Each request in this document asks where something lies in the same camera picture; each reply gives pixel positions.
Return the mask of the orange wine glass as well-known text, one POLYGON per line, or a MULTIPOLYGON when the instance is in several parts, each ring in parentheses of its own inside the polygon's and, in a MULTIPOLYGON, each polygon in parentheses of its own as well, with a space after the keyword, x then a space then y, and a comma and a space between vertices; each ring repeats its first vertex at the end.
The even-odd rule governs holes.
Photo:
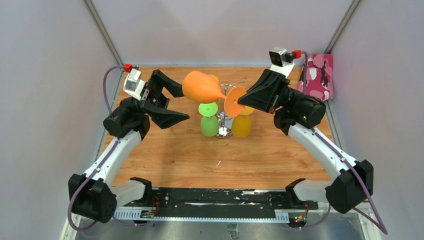
POLYGON ((245 105, 239 103, 241 97, 247 94, 245 88, 236 86, 224 94, 218 81, 197 70, 185 76, 182 82, 182 92, 186 98, 199 104, 224 100, 224 112, 229 117, 239 116, 246 108, 245 105))

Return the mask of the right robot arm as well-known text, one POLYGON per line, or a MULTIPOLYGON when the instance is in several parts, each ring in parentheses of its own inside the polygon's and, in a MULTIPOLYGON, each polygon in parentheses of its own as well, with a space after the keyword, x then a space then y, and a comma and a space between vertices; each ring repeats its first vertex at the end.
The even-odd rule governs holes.
POLYGON ((329 182, 299 178, 287 185, 285 201, 290 208, 313 201, 345 214, 371 199, 374 167, 343 152, 317 128, 326 113, 322 101, 289 87, 284 74, 265 69, 237 102, 273 114, 274 126, 300 143, 330 176, 329 182))

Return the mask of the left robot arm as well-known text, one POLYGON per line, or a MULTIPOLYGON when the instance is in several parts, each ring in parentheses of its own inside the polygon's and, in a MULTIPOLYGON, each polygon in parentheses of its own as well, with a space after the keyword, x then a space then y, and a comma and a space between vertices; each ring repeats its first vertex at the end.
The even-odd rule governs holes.
POLYGON ((151 124, 168 129, 189 119, 187 114, 168 108, 170 100, 163 90, 175 98, 184 95, 182 85, 158 69, 146 81, 141 79, 138 69, 128 72, 123 84, 127 98, 103 120, 112 141, 84 173, 74 174, 68 180, 68 219, 79 215, 94 223, 107 223, 118 208, 131 202, 142 207, 159 206, 149 180, 132 177, 118 186, 113 182, 129 154, 148 134, 151 124))

